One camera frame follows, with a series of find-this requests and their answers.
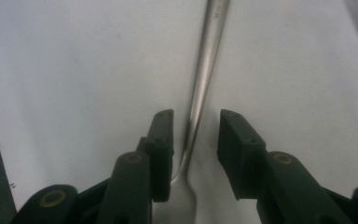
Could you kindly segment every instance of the white background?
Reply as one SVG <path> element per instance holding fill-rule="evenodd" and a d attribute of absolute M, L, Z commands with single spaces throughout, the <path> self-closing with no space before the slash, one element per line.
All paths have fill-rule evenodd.
<path fill-rule="evenodd" d="M 184 141 L 205 0 L 0 1 L 0 148 L 17 208 L 38 190 L 110 176 L 153 115 Z M 321 185 L 358 187 L 358 2 L 231 0 L 190 182 L 197 223 L 260 223 L 217 161 L 220 109 Z"/>

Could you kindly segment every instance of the metal fork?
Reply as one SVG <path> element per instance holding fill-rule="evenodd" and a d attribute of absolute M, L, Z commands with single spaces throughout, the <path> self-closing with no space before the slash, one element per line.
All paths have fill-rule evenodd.
<path fill-rule="evenodd" d="M 196 195 L 187 180 L 188 165 L 197 137 L 200 118 L 208 90 L 214 59 L 223 32 L 229 0 L 209 0 L 203 25 L 197 77 L 191 112 L 187 124 L 185 147 L 179 171 L 171 182 L 170 199 L 156 203 L 154 224 L 192 224 L 196 217 Z"/>

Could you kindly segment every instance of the stainless steel utensil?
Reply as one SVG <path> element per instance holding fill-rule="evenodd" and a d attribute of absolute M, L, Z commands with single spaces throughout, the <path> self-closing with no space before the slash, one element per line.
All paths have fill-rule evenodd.
<path fill-rule="evenodd" d="M 229 0 L 208 1 L 183 156 L 179 171 L 171 182 L 170 199 L 166 203 L 156 203 L 154 206 L 154 224 L 191 224 L 195 221 L 196 195 L 188 184 L 187 171 L 211 79 L 214 59 L 225 24 L 228 4 Z"/>

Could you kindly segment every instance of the white table surface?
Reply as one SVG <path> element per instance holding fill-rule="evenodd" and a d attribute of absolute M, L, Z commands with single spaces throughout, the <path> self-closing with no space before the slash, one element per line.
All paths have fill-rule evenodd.
<path fill-rule="evenodd" d="M 0 148 L 17 208 L 38 190 L 110 176 L 153 115 L 184 141 L 206 1 L 0 1 Z M 190 182 L 197 223 L 260 223 L 216 158 L 220 109 L 318 182 L 358 187 L 358 2 L 231 0 Z"/>

